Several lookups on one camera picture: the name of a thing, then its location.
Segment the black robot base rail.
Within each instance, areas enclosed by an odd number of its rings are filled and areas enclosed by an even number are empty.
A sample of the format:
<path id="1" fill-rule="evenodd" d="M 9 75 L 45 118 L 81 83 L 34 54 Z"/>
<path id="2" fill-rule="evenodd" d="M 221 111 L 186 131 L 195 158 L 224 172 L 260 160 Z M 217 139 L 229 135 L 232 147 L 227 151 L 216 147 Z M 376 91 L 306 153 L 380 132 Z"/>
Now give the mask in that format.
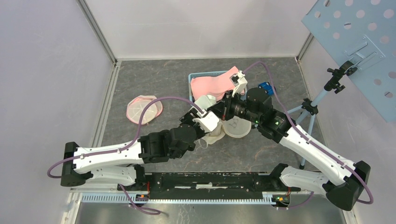
<path id="1" fill-rule="evenodd" d="M 300 191 L 273 174 L 259 172 L 145 173 L 127 191 L 146 191 L 150 199 L 261 199 L 263 192 Z"/>

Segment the pink bra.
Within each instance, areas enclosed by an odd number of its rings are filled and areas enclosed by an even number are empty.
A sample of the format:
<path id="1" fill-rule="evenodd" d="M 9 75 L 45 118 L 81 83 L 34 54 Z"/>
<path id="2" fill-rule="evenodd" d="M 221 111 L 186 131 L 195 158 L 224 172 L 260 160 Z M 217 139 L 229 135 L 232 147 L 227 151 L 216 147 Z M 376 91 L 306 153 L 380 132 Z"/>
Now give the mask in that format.
<path id="1" fill-rule="evenodd" d="M 192 101 L 204 95 L 211 95 L 218 101 L 227 91 L 242 95 L 247 92 L 245 75 L 235 66 L 227 71 L 191 73 L 189 84 Z"/>

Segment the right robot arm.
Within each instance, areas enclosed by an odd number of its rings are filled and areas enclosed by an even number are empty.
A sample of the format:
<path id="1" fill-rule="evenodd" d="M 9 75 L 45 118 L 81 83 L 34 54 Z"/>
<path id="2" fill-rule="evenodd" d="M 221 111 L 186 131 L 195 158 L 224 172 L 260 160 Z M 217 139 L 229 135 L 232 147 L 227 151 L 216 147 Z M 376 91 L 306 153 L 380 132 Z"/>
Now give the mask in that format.
<path id="1" fill-rule="evenodd" d="M 242 100 L 240 94 L 227 91 L 207 110 L 221 120 L 238 117 L 257 124 L 262 136 L 304 157 L 319 170 L 299 171 L 280 164 L 277 166 L 280 172 L 270 177 L 273 189 L 288 186 L 320 193 L 345 211 L 351 211 L 357 202 L 374 202 L 367 186 L 371 167 L 366 162 L 353 162 L 317 141 L 289 115 L 274 109 L 272 98 L 264 89 L 252 88 L 245 95 Z"/>

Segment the pale green bra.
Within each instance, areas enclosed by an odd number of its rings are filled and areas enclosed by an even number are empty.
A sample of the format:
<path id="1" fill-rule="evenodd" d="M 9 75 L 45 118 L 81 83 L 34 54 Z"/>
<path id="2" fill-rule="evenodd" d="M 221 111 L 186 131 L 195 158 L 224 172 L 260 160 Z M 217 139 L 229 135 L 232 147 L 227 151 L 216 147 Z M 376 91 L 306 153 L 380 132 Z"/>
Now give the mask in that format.
<path id="1" fill-rule="evenodd" d="M 202 95 L 194 101 L 194 103 L 202 110 L 206 111 L 207 108 L 216 104 L 216 98 L 212 95 Z"/>

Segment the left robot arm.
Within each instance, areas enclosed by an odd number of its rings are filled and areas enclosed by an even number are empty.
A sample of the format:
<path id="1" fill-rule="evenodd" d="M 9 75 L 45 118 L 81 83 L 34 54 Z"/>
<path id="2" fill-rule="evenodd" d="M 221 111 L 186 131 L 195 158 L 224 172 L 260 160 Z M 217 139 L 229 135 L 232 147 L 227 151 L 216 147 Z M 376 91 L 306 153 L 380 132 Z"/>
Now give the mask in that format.
<path id="1" fill-rule="evenodd" d="M 107 147 L 80 147 L 76 142 L 66 143 L 61 186 L 81 186 L 96 180 L 143 189 L 147 184 L 146 176 L 122 168 L 123 164 L 161 163 L 182 158 L 187 151 L 195 149 L 196 140 L 216 129 L 219 118 L 213 112 L 201 114 L 192 111 L 180 121 L 176 128 Z"/>

